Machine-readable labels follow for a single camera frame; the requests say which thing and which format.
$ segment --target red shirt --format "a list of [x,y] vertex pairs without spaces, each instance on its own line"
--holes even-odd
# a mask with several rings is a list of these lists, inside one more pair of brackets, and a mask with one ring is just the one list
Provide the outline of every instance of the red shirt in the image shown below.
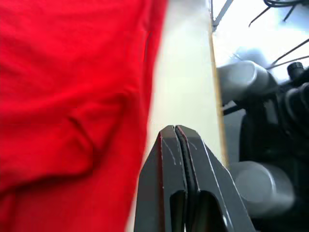
[[0,231],[120,232],[165,0],[0,1]]

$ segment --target white surface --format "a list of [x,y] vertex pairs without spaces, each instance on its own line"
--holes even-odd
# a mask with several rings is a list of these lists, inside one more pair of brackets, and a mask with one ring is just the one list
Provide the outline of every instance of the white surface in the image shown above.
[[[205,1],[170,0],[154,71],[152,107],[145,154],[167,125],[196,130],[222,160],[215,82]],[[127,232],[134,228],[135,204]]]

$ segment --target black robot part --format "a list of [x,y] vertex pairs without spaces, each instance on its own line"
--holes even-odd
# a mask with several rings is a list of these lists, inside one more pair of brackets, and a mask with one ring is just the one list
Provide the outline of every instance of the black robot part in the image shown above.
[[259,99],[241,102],[246,115],[240,131],[239,160],[280,168],[296,194],[288,212],[253,220],[264,232],[309,231],[309,69],[296,63],[288,72],[291,81]]
[[162,129],[140,173],[135,232],[254,232],[229,172],[195,130]]

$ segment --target gray cylinder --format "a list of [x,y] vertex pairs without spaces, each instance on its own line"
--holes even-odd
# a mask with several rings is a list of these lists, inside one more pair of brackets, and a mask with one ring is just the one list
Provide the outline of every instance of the gray cylinder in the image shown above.
[[293,206],[292,183],[280,168],[245,161],[231,164],[230,173],[251,218],[277,216]]
[[223,104],[259,95],[270,82],[267,70],[248,60],[218,67],[217,73]]

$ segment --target red fabric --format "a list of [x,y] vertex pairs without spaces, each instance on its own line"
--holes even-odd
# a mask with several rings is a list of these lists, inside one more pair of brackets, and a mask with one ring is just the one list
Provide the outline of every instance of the red fabric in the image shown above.
[[124,230],[164,11],[0,1],[1,232]]

